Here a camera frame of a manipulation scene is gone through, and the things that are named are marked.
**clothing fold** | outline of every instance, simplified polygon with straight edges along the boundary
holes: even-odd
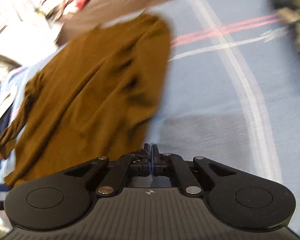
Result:
[[[147,14],[71,41],[27,83],[18,116],[0,136],[0,157],[16,152],[5,183],[138,150],[161,99],[169,48],[167,25]]]

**bedsheet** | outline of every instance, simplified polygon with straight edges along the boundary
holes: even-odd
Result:
[[[300,234],[300,55],[293,33],[267,0],[172,0],[151,11],[169,23],[174,40],[146,142],[284,184],[297,200],[290,227]],[[52,57],[28,67],[14,109],[25,82]]]

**white stripe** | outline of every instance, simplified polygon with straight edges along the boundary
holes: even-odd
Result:
[[[200,0],[192,0],[191,3],[192,5],[195,5],[193,6],[194,11],[200,13],[200,15],[197,15],[197,17],[202,27],[205,27],[205,22],[207,22],[211,28],[215,27],[216,25],[221,25],[220,20],[218,19],[217,15],[214,13],[208,2],[206,2],[205,0],[203,0],[203,2],[205,3],[205,5],[203,5],[202,1]],[[227,38],[230,43],[233,42],[230,35],[227,35]],[[257,173],[261,177],[281,183],[282,178],[280,164],[274,146],[269,117],[264,104],[263,95],[260,88],[258,87],[258,83],[254,79],[254,76],[240,51],[235,46],[232,47],[233,49],[236,49],[237,54],[240,55],[241,65],[239,64],[230,47],[226,46],[228,42],[220,32],[217,39],[220,44],[224,46],[224,50],[220,51],[221,59],[223,60],[230,78],[233,82],[235,82],[234,86],[237,90],[240,102],[242,103],[242,108],[247,119],[248,127],[250,127],[250,132],[252,133],[250,135],[250,138],[252,139],[252,153],[255,158]],[[243,71],[243,66],[245,66],[246,73],[247,69],[250,70],[249,80],[245,72]],[[258,99],[251,87],[252,85],[254,90],[258,93]]]
[[[215,51],[215,50],[231,48],[231,47],[235,47],[235,46],[239,46],[239,45],[244,45],[244,44],[248,44],[248,43],[253,43],[256,41],[264,40],[266,38],[267,38],[267,36],[262,36],[262,37],[247,39],[247,40],[243,40],[243,41],[236,41],[236,42],[231,42],[231,43],[227,43],[227,44],[212,45],[212,46],[201,48],[201,49],[194,49],[191,51],[187,51],[187,52],[175,55],[169,61],[180,59],[183,57],[193,56],[193,55],[204,53],[204,52]]]

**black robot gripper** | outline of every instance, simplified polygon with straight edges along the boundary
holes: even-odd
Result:
[[[171,187],[128,187],[149,175],[169,177]],[[4,202],[14,226],[6,239],[20,240],[299,239],[287,228],[295,206],[281,184],[149,144],[27,182]]]

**circular cover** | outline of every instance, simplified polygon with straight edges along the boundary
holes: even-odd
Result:
[[[266,230],[285,225],[296,202],[284,186],[266,179],[224,177],[209,194],[213,213],[224,222],[243,229]]]
[[[91,206],[89,192],[77,178],[34,180],[13,188],[4,209],[14,226],[29,230],[53,230],[83,217]]]

